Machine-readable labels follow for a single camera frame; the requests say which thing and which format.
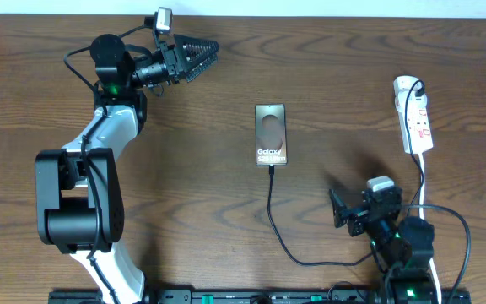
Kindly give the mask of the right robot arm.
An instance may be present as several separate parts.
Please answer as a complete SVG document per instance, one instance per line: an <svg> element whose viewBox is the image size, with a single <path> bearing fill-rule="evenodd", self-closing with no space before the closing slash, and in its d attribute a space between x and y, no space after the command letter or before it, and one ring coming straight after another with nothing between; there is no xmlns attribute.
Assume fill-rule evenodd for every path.
<svg viewBox="0 0 486 304"><path fill-rule="evenodd" d="M329 191L334 225L346 225L350 236L367 234L371 251L386 264L378 290L368 303L437 303L439 292L429 273L434 256L435 228L425 220L408 216L399 221L402 189L391 186L362 192L363 203L349 208L334 190Z"/></svg>

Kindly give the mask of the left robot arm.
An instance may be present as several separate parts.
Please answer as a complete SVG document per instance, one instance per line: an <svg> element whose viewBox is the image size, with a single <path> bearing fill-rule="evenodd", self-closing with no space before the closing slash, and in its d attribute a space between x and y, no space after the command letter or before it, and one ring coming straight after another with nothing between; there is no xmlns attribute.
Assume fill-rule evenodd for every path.
<svg viewBox="0 0 486 304"><path fill-rule="evenodd" d="M122 241L125 211L116 160L143 130L143 89L193 81L218 58L217 41L175 35L150 51L118 35L87 47L99 77L94 116L73 141L35 158L37 230L42 242L79 261L100 288L99 303L155 303L157 296Z"/></svg>

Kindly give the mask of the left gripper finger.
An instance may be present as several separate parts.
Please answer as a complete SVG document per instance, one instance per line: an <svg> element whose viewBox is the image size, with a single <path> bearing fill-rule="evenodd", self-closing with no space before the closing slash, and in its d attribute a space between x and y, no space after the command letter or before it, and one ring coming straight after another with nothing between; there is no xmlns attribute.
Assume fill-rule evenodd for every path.
<svg viewBox="0 0 486 304"><path fill-rule="evenodd" d="M184 68L195 68L219 51L217 41L174 35L175 53Z"/></svg>
<svg viewBox="0 0 486 304"><path fill-rule="evenodd" d="M188 73L186 73L187 83L192 82L195 78L197 78L200 74L209 69L217 61L218 56L212 55L210 57L207 57L204 61L200 62L195 68L192 68Z"/></svg>

